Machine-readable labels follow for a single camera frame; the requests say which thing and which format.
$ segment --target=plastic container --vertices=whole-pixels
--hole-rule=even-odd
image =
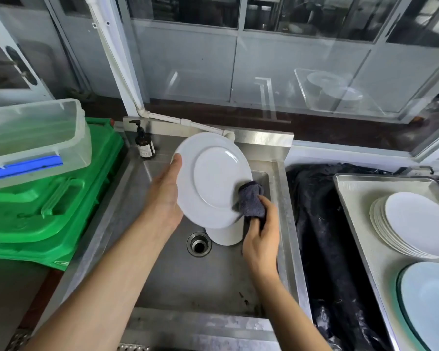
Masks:
[[[122,138],[109,119],[88,118],[93,162],[88,167],[0,189],[0,243],[36,242],[58,233],[73,217]]]
[[[0,188],[90,163],[91,136],[78,100],[0,107]]]
[[[98,126],[90,125],[92,131],[95,127],[97,128]],[[122,146],[122,138],[113,132],[104,150],[99,152],[98,157],[93,158],[93,163],[89,167],[82,169],[92,169],[93,165],[102,161],[102,165],[99,166],[91,187],[83,200],[80,201],[75,214],[58,233],[38,242],[0,243],[0,259],[34,261],[65,270],[75,253],[77,243],[87,225],[88,218],[90,218],[95,206],[98,205],[100,196],[105,192],[111,177],[117,170],[117,156]]]

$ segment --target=forearm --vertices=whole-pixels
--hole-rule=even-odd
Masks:
[[[330,351],[278,274],[255,277],[254,284],[283,351]]]
[[[142,213],[31,339],[26,351],[115,350],[170,236],[160,220]]]

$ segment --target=bottle label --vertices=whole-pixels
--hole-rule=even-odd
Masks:
[[[152,142],[149,145],[137,145],[137,148],[142,158],[151,158],[154,155],[154,147]]]

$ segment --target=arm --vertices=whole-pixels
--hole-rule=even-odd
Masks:
[[[259,198],[267,209],[265,226],[260,231],[259,220],[252,219],[244,239],[243,254],[281,349],[330,351],[328,343],[281,283],[276,268],[279,246],[278,211],[267,198]]]
[[[75,292],[30,340],[25,351],[117,348],[154,262],[179,225],[179,154],[153,179],[140,216],[103,256]]]

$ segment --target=metal tray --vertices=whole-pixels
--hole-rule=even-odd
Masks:
[[[439,185],[427,177],[336,174],[333,180],[393,349],[425,351],[404,320],[395,290],[398,273],[424,260],[401,254],[382,242],[371,224],[369,208],[374,200],[403,191],[421,194],[439,204]]]

